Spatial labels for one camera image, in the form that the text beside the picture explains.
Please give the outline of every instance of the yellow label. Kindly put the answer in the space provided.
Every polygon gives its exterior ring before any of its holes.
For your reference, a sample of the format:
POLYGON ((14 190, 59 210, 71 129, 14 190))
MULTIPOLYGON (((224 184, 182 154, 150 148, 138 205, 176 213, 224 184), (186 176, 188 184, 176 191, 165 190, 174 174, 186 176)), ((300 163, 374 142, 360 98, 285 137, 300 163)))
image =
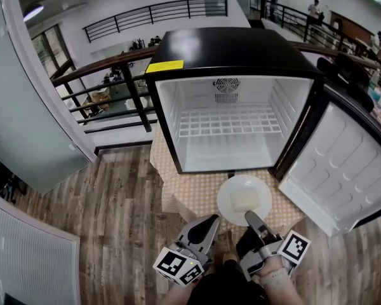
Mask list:
POLYGON ((183 68, 184 68, 183 60, 158 62, 157 64, 150 64, 147 68, 146 73, 165 71, 165 70, 183 69, 183 68))

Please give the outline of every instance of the desk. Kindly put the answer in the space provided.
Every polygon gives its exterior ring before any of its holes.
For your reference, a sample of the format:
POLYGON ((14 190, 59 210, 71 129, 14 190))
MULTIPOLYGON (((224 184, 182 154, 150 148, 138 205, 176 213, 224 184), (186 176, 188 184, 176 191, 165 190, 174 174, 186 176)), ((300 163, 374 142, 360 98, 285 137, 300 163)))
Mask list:
MULTIPOLYGON (((164 181, 162 206, 164 212, 179 213, 187 222, 205 215, 219 214, 216 198, 220 186, 228 179, 226 173, 179 175, 166 145, 161 127, 158 126, 150 152, 150 162, 164 181)), ((236 172, 262 179, 272 194, 272 208, 265 223, 276 233, 286 234, 293 225, 305 217, 281 191, 278 182, 267 170, 236 172)), ((220 233, 231 230, 234 243, 246 228, 239 227, 220 218, 220 233)))

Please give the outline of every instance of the white plate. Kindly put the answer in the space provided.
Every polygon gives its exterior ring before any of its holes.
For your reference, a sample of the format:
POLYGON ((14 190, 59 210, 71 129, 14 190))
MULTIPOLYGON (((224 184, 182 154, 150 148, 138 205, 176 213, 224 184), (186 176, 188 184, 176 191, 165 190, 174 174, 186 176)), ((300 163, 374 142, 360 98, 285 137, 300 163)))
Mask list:
POLYGON ((260 205, 253 209, 262 220, 268 215, 272 206, 272 196, 269 187, 258 177, 251 175, 236 175, 225 181, 217 194, 217 207, 222 216, 237 226, 248 226, 243 212, 234 212, 231 207, 230 195, 240 189, 253 187, 257 190, 260 205))

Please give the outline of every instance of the wire shelf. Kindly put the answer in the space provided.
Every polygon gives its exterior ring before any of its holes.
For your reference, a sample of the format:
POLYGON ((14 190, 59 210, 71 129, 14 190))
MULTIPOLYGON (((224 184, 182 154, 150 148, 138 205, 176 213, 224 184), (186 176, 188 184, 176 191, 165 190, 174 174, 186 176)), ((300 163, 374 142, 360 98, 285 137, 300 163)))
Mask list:
POLYGON ((270 104, 188 109, 181 113, 180 138, 249 133, 281 133, 270 104))

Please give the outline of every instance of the wooden floor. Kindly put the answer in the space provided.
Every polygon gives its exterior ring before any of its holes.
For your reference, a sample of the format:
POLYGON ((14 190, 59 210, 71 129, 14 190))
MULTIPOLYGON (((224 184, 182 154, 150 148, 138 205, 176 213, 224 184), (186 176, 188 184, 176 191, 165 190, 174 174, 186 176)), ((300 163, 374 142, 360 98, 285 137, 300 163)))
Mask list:
MULTIPOLYGON (((161 212, 163 182, 150 146, 102 151, 97 162, 16 206, 81 237, 82 304, 155 304, 168 282, 152 269, 185 222, 161 212)), ((381 304, 381 218, 328 238, 309 219, 294 227, 312 241, 293 274, 306 304, 381 304)))

